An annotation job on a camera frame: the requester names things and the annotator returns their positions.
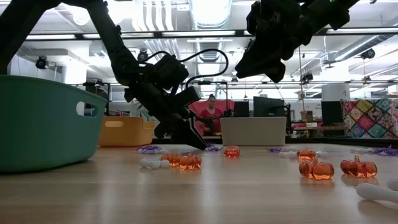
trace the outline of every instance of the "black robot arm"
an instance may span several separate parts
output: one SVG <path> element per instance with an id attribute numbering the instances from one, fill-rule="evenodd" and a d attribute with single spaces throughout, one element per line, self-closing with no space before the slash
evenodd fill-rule
<path id="1" fill-rule="evenodd" d="M 111 60 L 116 80 L 129 88 L 125 99 L 136 98 L 160 124 L 155 135 L 174 139 L 199 149 L 206 143 L 195 128 L 195 114 L 187 106 L 200 99 L 194 87 L 176 94 L 176 87 L 188 77 L 188 70 L 174 55 L 166 54 L 155 65 L 137 61 L 126 48 L 119 26 L 115 26 L 103 0 L 13 0 L 0 16 L 0 72 L 26 40 L 42 14 L 61 2 L 87 9 Z"/>
<path id="2" fill-rule="evenodd" d="M 334 30 L 349 22 L 349 8 L 359 0 L 260 0 L 251 8 L 248 32 L 256 40 L 235 70 L 238 78 L 266 74 L 280 82 L 285 73 L 281 60 L 288 60 L 300 45 L 307 45 L 320 29 Z"/>

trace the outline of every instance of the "glass pumpkin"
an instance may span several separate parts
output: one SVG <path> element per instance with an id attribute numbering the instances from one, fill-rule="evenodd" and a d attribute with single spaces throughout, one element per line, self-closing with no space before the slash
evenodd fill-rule
<path id="1" fill-rule="evenodd" d="M 180 158 L 180 168 L 181 169 L 195 169 L 200 168 L 201 166 L 201 158 L 199 156 L 183 156 Z"/>
<path id="2" fill-rule="evenodd" d="M 170 162 L 170 166 L 178 166 L 179 162 L 181 159 L 181 155 L 178 154 L 173 154 L 173 152 L 170 152 L 170 154 L 164 154 L 160 160 L 168 160 Z"/>
<path id="3" fill-rule="evenodd" d="M 313 150 L 300 150 L 297 151 L 297 158 L 301 159 L 301 160 L 307 160 L 307 161 L 312 161 L 316 158 L 317 153 Z"/>
<path id="4" fill-rule="evenodd" d="M 313 161 L 304 161 L 298 167 L 303 177 L 315 180 L 329 180 L 335 174 L 335 168 L 327 162 L 318 162 L 315 158 Z"/>
<path id="5" fill-rule="evenodd" d="M 224 150 L 224 155 L 229 158 L 239 157 L 241 150 L 238 146 L 227 146 Z"/>
<path id="6" fill-rule="evenodd" d="M 355 155 L 354 160 L 343 160 L 340 164 L 341 171 L 355 177 L 374 177 L 377 174 L 377 166 L 374 162 L 360 161 Z"/>

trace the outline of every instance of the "computer monitor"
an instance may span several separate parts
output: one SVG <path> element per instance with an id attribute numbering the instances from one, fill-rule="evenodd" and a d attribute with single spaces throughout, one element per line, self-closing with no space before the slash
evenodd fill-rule
<path id="1" fill-rule="evenodd" d="M 234 102 L 235 116 L 239 118 L 249 117 L 249 102 L 248 101 L 235 101 Z"/>
<path id="2" fill-rule="evenodd" d="M 283 100 L 255 96 L 253 104 L 255 117 L 285 116 Z"/>

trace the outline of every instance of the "white toy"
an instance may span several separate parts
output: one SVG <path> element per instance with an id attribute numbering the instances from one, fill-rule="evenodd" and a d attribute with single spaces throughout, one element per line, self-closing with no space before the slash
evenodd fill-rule
<path id="1" fill-rule="evenodd" d="M 385 200 L 398 203 L 398 192 L 382 189 L 373 184 L 359 184 L 356 193 L 367 200 Z"/>
<path id="2" fill-rule="evenodd" d="M 150 167 L 150 162 L 148 162 L 146 159 L 141 159 L 139 161 L 139 165 L 142 167 Z"/>
<path id="3" fill-rule="evenodd" d="M 160 161 L 147 161 L 146 159 L 141 159 L 139 161 L 139 165 L 141 167 L 145 168 L 151 168 L 151 169 L 159 169 L 160 168 Z"/>
<path id="4" fill-rule="evenodd" d="M 170 167 L 170 162 L 167 159 L 162 160 L 160 162 L 160 167 L 163 168 L 163 169 L 167 169 L 167 168 Z"/>
<path id="5" fill-rule="evenodd" d="M 363 153 L 373 152 L 374 150 L 372 148 L 364 149 L 364 148 L 361 148 L 361 147 L 356 147 L 356 148 L 352 148 L 350 151 L 352 153 L 361 153 L 361 154 L 363 154 Z"/>
<path id="6" fill-rule="evenodd" d="M 150 168 L 152 169 L 159 169 L 160 168 L 160 161 L 152 161 L 150 163 Z"/>
<path id="7" fill-rule="evenodd" d="M 318 151 L 318 152 L 317 152 L 317 156 L 318 156 L 318 157 L 321 157 L 321 158 L 326 158 L 326 157 L 329 157 L 329 152 L 321 152 L 321 151 Z"/>
<path id="8" fill-rule="evenodd" d="M 387 181 L 387 187 L 393 191 L 398 191 L 398 179 L 391 179 Z"/>
<path id="9" fill-rule="evenodd" d="M 295 159 L 297 157 L 297 153 L 290 151 L 290 152 L 280 152 L 279 157 L 281 158 L 289 158 L 289 159 Z"/>

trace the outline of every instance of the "woman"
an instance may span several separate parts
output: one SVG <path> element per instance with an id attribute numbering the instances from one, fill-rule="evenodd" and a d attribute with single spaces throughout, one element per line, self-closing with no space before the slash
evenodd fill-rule
<path id="1" fill-rule="evenodd" d="M 203 135 L 205 136 L 212 136 L 213 133 L 221 132 L 220 116 L 223 114 L 223 112 L 220 109 L 217 109 L 215 106 L 216 97 L 211 94 L 208 99 L 208 107 L 199 114 L 199 117 L 213 122 L 213 130 L 211 130 L 210 127 L 205 123 L 202 123 L 202 128 L 204 130 Z"/>

